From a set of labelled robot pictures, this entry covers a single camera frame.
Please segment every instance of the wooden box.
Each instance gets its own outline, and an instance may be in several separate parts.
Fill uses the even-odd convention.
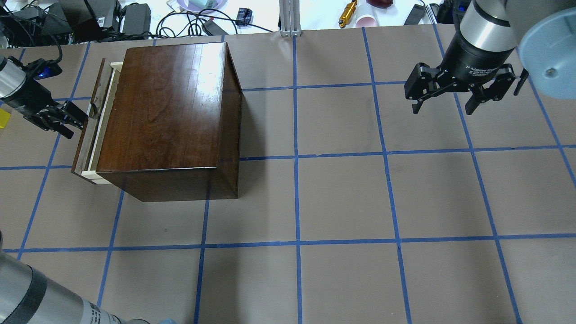
[[[242,94],[226,43],[131,48],[118,70],[109,116],[99,114],[103,139],[85,126],[73,172],[141,201],[237,198]],[[92,101],[110,106],[94,98],[100,78]],[[82,159],[83,145],[97,162]]]

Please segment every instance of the brown wooden cabinet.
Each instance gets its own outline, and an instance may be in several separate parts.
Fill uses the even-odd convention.
[[[128,49],[96,173],[141,201],[237,198],[241,96],[226,43]]]

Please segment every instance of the tiled surface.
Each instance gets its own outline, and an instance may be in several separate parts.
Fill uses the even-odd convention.
[[[199,323],[294,323],[295,263],[293,246],[207,250]]]
[[[494,242],[403,245],[414,323],[514,323]]]
[[[307,323],[406,323],[392,244],[302,247]]]
[[[502,241],[510,280],[517,287],[518,308],[525,323],[560,324],[576,318],[574,240]]]
[[[436,29],[447,48],[453,26]],[[247,102],[239,199],[145,204],[92,185],[67,167],[78,131],[57,139],[15,112],[0,133],[5,251],[126,319],[573,322],[574,101],[526,84],[472,116],[451,94],[412,114],[403,81],[439,64],[434,26],[224,40]],[[152,43],[65,47],[43,83],[84,108],[102,57]]]

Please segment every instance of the metal bracket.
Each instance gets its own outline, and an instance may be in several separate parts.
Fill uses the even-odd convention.
[[[300,36],[300,0],[280,1],[280,35]]]

